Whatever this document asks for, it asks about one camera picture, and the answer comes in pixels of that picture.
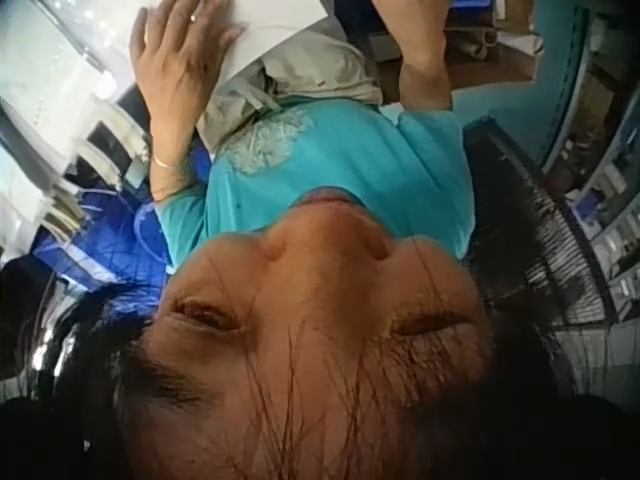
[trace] nose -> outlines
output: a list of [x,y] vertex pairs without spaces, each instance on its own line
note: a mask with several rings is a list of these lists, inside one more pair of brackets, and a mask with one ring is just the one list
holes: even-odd
[[393,240],[362,207],[327,202],[293,208],[267,234],[277,256],[301,255],[307,261],[328,257],[382,261]]

